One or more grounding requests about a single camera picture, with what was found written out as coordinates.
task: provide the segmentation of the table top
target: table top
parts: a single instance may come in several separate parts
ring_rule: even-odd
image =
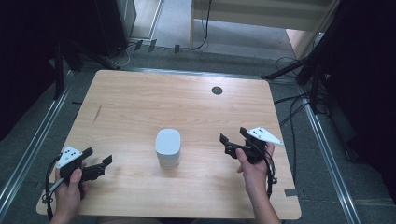
[[[224,153],[219,135],[244,145],[240,127],[258,126],[282,139],[264,80],[98,71],[64,148],[92,147],[88,166],[109,155],[113,162],[88,183],[80,214],[253,218],[244,178],[236,172],[239,161]],[[164,128],[180,132],[178,167],[159,164],[155,141]],[[285,194],[295,187],[283,146],[276,147],[274,161],[278,182],[271,203],[281,219],[297,219],[297,196]],[[36,210],[46,214],[40,200]]]

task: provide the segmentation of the person's left hand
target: person's left hand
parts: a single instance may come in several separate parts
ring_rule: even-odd
[[[78,188],[78,183],[81,179],[82,171],[77,169],[70,176],[69,184],[62,183],[59,188],[55,190],[56,197],[56,212],[51,220],[51,223],[71,223],[77,216],[81,201],[81,195]],[[55,181],[60,179],[59,169],[55,170]],[[88,186],[83,184],[84,194],[88,190]]]

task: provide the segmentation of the person's right hand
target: person's right hand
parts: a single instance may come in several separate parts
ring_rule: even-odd
[[[275,146],[272,143],[267,143],[266,150],[271,155],[274,154]],[[251,197],[266,195],[266,178],[268,176],[268,168],[265,161],[260,161],[256,164],[250,164],[248,158],[241,148],[236,150],[236,156],[241,162],[237,172],[244,173],[245,187],[247,195]]]

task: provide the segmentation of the metal track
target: metal track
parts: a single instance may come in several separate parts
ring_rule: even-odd
[[[35,136],[33,137],[29,146],[26,148],[20,162],[12,173],[12,176],[9,178],[8,182],[2,189],[0,194],[0,223],[3,223],[3,219],[6,216],[8,208],[10,207],[15,195],[17,194],[23,182],[23,179],[29,172],[29,169],[32,166],[33,161],[35,160],[35,157],[40,150],[52,126],[53,121],[55,121],[56,117],[58,116],[59,111],[64,104],[64,100],[70,91],[70,85],[73,78],[73,73],[69,71],[65,79],[66,86],[64,92],[61,94],[60,97],[58,97],[58,100],[53,101],[53,103],[49,107],[49,111],[47,112],[46,116],[44,117],[37,131],[35,132]]]
[[[326,163],[327,169],[329,170],[330,177],[334,183],[335,191],[337,192],[338,199],[340,200],[341,206],[343,207],[348,223],[355,224],[361,223],[359,219],[358,211],[356,210],[355,204],[353,203],[352,197],[350,196],[347,184],[342,177],[340,170],[338,169],[337,163],[335,162],[332,150],[326,139],[326,136],[321,128],[318,117],[314,114],[310,106],[305,107],[306,114],[312,125],[312,130],[318,140],[319,147]]]

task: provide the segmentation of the scratch on table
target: scratch on table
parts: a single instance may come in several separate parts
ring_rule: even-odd
[[[102,109],[102,105],[99,105],[99,108],[98,108],[98,112],[96,112],[96,116],[95,116],[95,119],[93,120],[93,123],[95,123],[96,122],[96,119],[99,117],[99,114],[100,114],[100,110]]]

